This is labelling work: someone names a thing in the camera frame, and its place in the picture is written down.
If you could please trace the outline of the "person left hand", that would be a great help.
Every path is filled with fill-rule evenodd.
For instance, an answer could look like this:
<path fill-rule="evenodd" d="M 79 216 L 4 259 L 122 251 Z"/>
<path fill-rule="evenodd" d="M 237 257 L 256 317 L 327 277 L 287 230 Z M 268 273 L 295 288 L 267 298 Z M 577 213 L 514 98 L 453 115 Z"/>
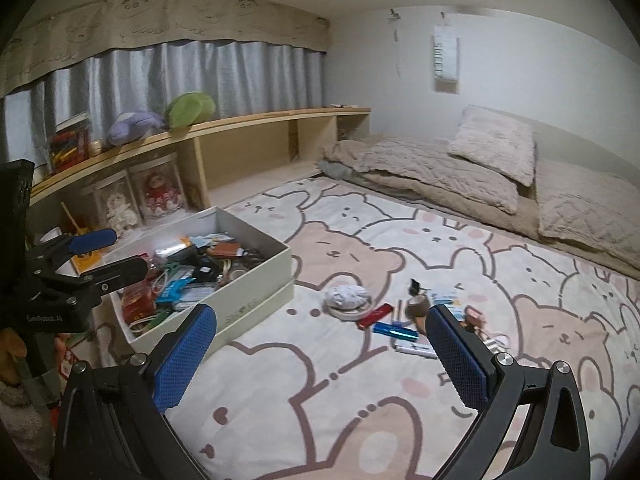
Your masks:
<path fill-rule="evenodd" d="M 16 369 L 18 359 L 24 359 L 27 348 L 22 338 L 12 330 L 5 328 L 0 334 L 0 379 L 9 386 L 20 383 L 20 374 Z"/>

